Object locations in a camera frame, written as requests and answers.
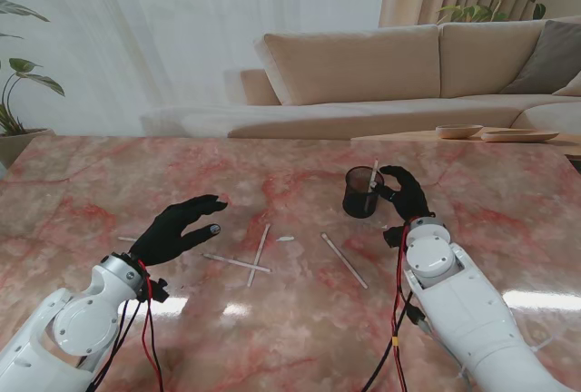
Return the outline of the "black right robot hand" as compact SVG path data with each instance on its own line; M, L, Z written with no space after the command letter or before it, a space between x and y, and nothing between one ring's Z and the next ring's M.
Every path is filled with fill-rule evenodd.
M377 184L374 191L381 198L389 201L404 221L412 221L423 217L434 217L435 213L428 208L428 202L416 178L401 166L387 165L379 168L383 175L393 177L399 184L399 189Z

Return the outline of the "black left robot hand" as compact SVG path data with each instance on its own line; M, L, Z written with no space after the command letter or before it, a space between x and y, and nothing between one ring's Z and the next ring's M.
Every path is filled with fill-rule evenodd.
M216 195L202 195L168 206L129 249L129 254L145 267L175 260L185 251L210 240L221 232L209 224L184 234L188 226L203 216L223 211L227 203Z

